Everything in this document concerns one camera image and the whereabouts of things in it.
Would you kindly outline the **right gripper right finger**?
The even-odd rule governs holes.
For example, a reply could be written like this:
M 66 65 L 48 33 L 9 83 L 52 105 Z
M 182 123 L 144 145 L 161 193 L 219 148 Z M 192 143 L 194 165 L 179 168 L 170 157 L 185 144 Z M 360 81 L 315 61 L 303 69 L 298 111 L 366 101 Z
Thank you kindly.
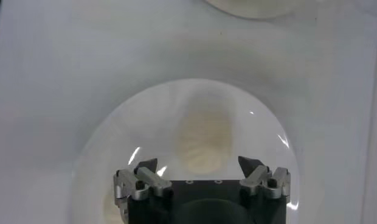
M 245 156 L 239 156 L 238 163 L 244 175 L 239 184 L 250 196 L 261 192 L 271 200 L 284 197 L 287 203 L 291 201 L 291 173 L 287 168 L 278 167 L 272 172 L 259 159 Z

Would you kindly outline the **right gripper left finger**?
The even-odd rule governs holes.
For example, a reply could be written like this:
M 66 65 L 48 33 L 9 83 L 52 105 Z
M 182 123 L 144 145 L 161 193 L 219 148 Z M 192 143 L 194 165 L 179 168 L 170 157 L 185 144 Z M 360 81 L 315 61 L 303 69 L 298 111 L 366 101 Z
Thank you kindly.
M 169 204 L 173 183 L 160 177 L 157 159 L 141 161 L 133 169 L 117 170 L 113 176 L 114 204 L 123 223 L 147 223 L 154 214 L 153 203 Z

